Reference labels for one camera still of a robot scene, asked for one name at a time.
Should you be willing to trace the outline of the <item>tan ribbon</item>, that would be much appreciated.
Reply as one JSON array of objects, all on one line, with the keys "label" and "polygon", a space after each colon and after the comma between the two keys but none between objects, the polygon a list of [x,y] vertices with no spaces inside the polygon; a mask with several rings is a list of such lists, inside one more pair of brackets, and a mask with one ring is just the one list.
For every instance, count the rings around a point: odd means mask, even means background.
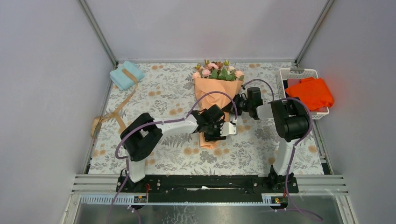
[{"label": "tan ribbon", "polygon": [[136,89],[138,87],[138,80],[127,69],[122,69],[121,71],[134,82],[134,90],[123,100],[123,102],[113,112],[106,113],[105,115],[99,115],[93,119],[91,126],[91,136],[93,138],[94,135],[100,131],[101,125],[111,119],[116,119],[121,132],[126,129],[125,122],[122,120],[121,116],[119,115],[119,112],[123,109],[123,107],[130,101],[132,96],[136,93]]}]

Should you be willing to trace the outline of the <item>tan wrapping paper sheet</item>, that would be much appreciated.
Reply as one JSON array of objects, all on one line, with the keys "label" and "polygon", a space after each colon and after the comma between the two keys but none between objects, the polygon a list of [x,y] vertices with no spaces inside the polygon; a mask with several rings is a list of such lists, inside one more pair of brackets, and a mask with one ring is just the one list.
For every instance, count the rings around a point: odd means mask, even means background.
[{"label": "tan wrapping paper sheet", "polygon": [[218,93],[210,94],[204,97],[198,103],[200,109],[208,109],[212,105],[217,105],[220,108],[225,107],[231,103],[231,99],[239,93],[243,81],[226,81],[209,78],[195,78],[194,90],[196,99],[201,98],[204,94],[217,91]]}]

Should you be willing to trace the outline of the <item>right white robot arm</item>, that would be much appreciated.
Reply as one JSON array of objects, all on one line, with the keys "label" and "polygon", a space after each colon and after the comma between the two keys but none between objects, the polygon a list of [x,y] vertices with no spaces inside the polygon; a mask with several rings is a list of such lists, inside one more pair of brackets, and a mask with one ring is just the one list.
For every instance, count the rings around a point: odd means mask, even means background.
[{"label": "right white robot arm", "polygon": [[247,94],[235,95],[233,102],[223,107],[222,111],[238,116],[247,112],[255,120],[274,120],[280,142],[278,155],[270,168],[266,185],[274,192],[284,189],[293,177],[295,147],[312,129],[308,107],[298,97],[283,98],[264,104],[260,88],[250,87]]}]

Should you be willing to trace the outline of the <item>pink fake flower bunch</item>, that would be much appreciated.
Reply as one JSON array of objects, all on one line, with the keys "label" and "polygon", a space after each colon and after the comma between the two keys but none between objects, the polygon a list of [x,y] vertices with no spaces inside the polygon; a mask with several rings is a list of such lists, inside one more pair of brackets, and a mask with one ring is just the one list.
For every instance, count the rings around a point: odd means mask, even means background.
[{"label": "pink fake flower bunch", "polygon": [[204,60],[204,64],[197,64],[195,66],[195,72],[192,74],[192,79],[206,78],[223,81],[243,81],[245,74],[243,71],[230,65],[229,60],[221,61],[210,61]]}]

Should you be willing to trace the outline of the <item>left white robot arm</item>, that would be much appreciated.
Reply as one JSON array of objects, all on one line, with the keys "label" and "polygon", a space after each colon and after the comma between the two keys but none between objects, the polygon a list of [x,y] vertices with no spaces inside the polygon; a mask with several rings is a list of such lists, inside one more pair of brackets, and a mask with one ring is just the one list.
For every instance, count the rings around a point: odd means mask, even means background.
[{"label": "left white robot arm", "polygon": [[225,114],[217,105],[202,111],[193,110],[186,117],[174,120],[141,114],[120,135],[121,145],[128,154],[127,186],[134,192],[144,188],[145,160],[161,139],[192,133],[203,133],[206,141],[219,141],[236,134],[236,129],[233,123],[225,122]]}]

